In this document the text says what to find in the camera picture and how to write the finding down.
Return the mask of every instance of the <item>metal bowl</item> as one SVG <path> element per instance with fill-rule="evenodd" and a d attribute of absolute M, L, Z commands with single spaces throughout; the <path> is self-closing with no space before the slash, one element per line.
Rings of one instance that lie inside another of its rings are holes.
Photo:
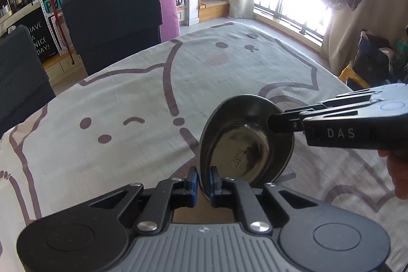
<path fill-rule="evenodd" d="M 200 186 L 209 196 L 209 172 L 217 166 L 221 178 L 239 178 L 252 187 L 272 182 L 292 155 L 293 133 L 276 134 L 268 118 L 281 113 L 271 101 L 256 95 L 239 95 L 221 103 L 201 135 L 198 172 Z"/>

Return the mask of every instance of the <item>floor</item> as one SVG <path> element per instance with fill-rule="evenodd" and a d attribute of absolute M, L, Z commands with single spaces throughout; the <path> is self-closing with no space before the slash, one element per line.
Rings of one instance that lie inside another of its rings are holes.
<path fill-rule="evenodd" d="M 271 26 L 268 26 L 267 24 L 256 21 L 256 20 L 249 20 L 249 19 L 229 19 L 229 18 L 217 18 L 213 20 L 209 20 L 206 22 L 198 23 L 197 25 L 192 25 L 192 26 L 181 26 L 180 27 L 180 32 L 181 35 L 188 34 L 190 32 L 196 32 L 197 30 L 201 30 L 204 28 L 208 28 L 214 25 L 219 25 L 224 22 L 228 21 L 238 21 L 240 23 L 244 23 L 246 25 L 255 27 L 257 29 L 260 29 L 267 34 L 276 37 L 280 39 L 281 41 L 289 44 L 290 46 L 294 47 L 295 49 L 299 50 L 301 53 L 304 55 L 308 56 L 309 58 L 313 59 L 316 63 L 320 64 L 321 66 L 325 67 L 326 69 L 330 69 L 329 64 L 327 60 L 322 59 L 318 53 L 315 51 L 309 49 L 307 46 L 304 44 L 298 42 L 297 40 L 289 37 L 288 35 L 280 32 L 279 30 L 272 28 Z M 72 87 L 74 84 L 80 82 L 81 80 L 85 79 L 87 77 L 87 73 L 85 71 L 85 68 L 81 67 L 78 71 L 74 72 L 72 75 L 68 76 L 64 80 L 58 82 L 56 85 L 53 86 L 53 90 L 56 95 L 59 95 L 63 91 L 69 89 Z"/>

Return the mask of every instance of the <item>gray ribbed plate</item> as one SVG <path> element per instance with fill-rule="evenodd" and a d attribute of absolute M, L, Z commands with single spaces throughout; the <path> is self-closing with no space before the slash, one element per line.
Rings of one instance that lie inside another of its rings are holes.
<path fill-rule="evenodd" d="M 110 272 L 301 272 L 268 237 L 252 236 L 234 224 L 173 224 L 140 237 Z"/>

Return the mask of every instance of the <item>cartoon print tablecloth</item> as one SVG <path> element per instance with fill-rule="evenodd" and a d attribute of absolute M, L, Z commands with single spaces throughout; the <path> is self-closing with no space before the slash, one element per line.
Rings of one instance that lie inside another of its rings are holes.
<path fill-rule="evenodd" d="M 68 89 L 0 140 L 0 271 L 21 272 L 15 245 L 35 219 L 130 182 L 183 176 L 205 122 L 225 99 L 258 94 L 281 109 L 348 92 L 285 43 L 230 22 L 132 55 Z M 363 214 L 407 263 L 408 203 L 374 151 L 309 147 L 295 135 L 285 186 Z"/>

